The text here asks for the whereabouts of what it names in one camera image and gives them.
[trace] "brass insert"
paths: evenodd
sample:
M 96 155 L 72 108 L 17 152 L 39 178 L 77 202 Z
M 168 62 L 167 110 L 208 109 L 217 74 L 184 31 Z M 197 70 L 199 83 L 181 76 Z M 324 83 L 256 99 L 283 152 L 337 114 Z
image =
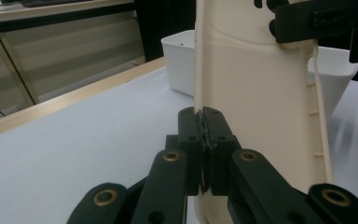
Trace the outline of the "brass insert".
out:
M 346 207 L 351 204 L 351 200 L 347 195 L 335 189 L 323 189 L 322 196 L 324 196 L 328 202 L 341 207 Z
M 255 161 L 257 160 L 257 156 L 253 152 L 242 152 L 241 159 L 244 161 Z
M 114 203 L 117 199 L 118 193 L 114 189 L 104 189 L 95 194 L 94 203 L 98 206 L 107 206 Z
M 180 156 L 176 152 L 167 152 L 164 154 L 163 158 L 166 161 L 177 161 L 179 160 Z

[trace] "white container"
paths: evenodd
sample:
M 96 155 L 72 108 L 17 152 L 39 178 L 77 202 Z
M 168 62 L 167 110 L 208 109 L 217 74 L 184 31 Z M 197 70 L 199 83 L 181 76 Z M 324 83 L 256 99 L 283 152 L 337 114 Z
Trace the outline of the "white container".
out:
M 171 88 L 194 95 L 194 30 L 167 36 L 161 44 Z
M 358 63 L 350 63 L 350 52 L 345 49 L 319 47 L 318 73 L 321 76 L 324 93 L 324 114 L 330 119 L 342 94 L 356 75 Z M 315 80 L 313 58 L 308 63 L 311 80 Z
M 191 96 L 194 96 L 195 82 L 194 38 L 194 31 L 185 31 L 161 40 L 171 88 Z M 348 50 L 319 47 L 318 72 L 322 81 L 326 119 L 330 119 L 357 73 L 358 63 L 350 63 L 349 57 Z M 308 71 L 309 79 L 315 81 L 313 57 L 309 60 Z

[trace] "white table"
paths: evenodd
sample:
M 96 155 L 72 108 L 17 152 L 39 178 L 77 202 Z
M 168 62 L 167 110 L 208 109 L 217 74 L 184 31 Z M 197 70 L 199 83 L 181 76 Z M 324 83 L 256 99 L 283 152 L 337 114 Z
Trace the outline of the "white table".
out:
M 0 133 L 0 223 L 64 223 L 91 188 L 130 187 L 148 174 L 165 135 L 177 133 L 177 113 L 192 104 L 169 88 L 160 68 Z M 358 196 L 357 82 L 328 132 L 335 181 Z M 187 223 L 197 223 L 191 202 Z

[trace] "cream plastic part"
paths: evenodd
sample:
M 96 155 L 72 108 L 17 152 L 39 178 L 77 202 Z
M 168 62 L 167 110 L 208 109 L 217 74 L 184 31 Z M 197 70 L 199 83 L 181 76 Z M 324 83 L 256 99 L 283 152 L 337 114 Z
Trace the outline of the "cream plastic part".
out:
M 265 1 L 262 8 L 253 0 L 198 1 L 195 106 L 222 111 L 242 147 L 263 153 L 307 192 L 332 181 L 321 80 L 308 79 L 318 48 L 276 44 L 273 18 Z M 232 223 L 227 197 L 199 196 L 195 208 L 200 223 Z

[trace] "black bracket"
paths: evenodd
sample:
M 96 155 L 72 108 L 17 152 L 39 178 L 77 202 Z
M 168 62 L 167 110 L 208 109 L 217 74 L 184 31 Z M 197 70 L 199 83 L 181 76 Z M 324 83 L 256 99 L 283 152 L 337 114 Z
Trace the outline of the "black bracket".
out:
M 182 224 L 186 196 L 206 190 L 227 196 L 236 224 L 358 223 L 354 195 L 329 184 L 308 195 L 293 189 L 262 154 L 241 149 L 223 114 L 209 107 L 179 112 L 179 134 L 167 135 L 147 178 L 129 189 L 95 187 L 68 223 Z
M 350 62 L 358 63 L 358 1 L 310 0 L 274 9 L 270 30 L 277 43 L 345 35 L 351 32 Z

